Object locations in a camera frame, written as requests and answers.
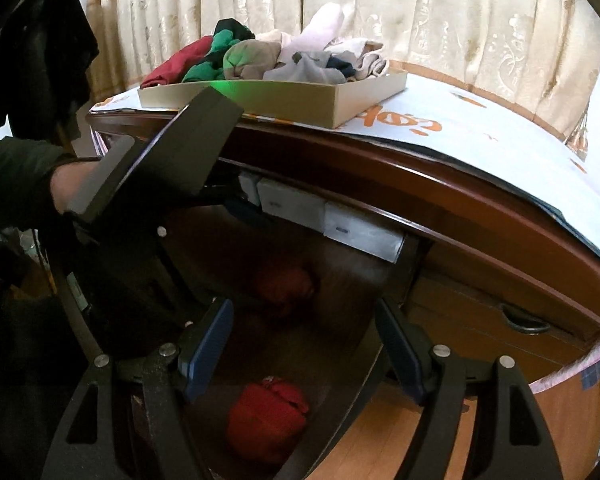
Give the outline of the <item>person's left hand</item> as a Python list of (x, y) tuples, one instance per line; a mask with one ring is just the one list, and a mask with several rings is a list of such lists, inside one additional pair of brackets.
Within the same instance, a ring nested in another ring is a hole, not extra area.
[(82, 182), (97, 167), (94, 160), (79, 160), (57, 167), (50, 178), (50, 195), (55, 209), (63, 214), (74, 194), (79, 191)]

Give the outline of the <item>person's left forearm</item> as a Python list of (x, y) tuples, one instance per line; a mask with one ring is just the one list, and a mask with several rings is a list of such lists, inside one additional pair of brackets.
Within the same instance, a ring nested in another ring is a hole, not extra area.
[(78, 159), (44, 141), (0, 140), (0, 230), (40, 228), (59, 216), (50, 181)]

